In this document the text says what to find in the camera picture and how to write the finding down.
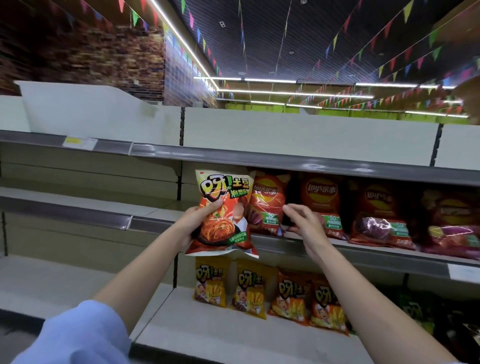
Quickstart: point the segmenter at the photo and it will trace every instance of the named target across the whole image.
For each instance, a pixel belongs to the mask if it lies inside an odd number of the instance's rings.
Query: forearm
[[[322,268],[376,364],[447,364],[455,358],[369,283],[331,244],[319,244]]]
[[[129,334],[177,254],[181,233],[171,226],[93,297],[119,314]]]

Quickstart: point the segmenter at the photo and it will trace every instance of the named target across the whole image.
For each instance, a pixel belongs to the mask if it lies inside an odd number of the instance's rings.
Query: kimchi image
[[[222,199],[221,208],[208,215],[201,227],[193,232],[193,242],[186,255],[222,255],[241,250],[258,258],[251,243],[250,228],[245,218],[252,196],[253,177],[213,170],[196,171],[202,198],[200,208]]]

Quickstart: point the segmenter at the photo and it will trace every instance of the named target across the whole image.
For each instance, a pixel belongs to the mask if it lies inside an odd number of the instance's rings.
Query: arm
[[[105,303],[121,317],[128,333],[133,331],[173,258],[188,245],[190,234],[223,200],[204,208],[192,207],[157,237],[138,257],[118,273],[93,300]]]
[[[348,319],[376,364],[449,364],[457,360],[368,282],[330,243],[306,206],[285,205],[308,255],[322,268]]]

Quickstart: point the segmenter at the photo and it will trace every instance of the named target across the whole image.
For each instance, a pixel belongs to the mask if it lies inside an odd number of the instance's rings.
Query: right hand
[[[283,212],[298,226],[295,232],[303,237],[309,257],[317,261],[321,248],[331,246],[318,217],[304,205],[284,205]]]

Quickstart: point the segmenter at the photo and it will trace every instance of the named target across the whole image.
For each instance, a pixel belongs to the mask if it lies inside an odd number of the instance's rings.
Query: price label
[[[95,148],[98,139],[94,138],[82,138],[79,136],[67,136],[62,146],[66,148],[81,149],[81,150],[93,150]]]
[[[480,267],[448,264],[450,279],[480,284]]]

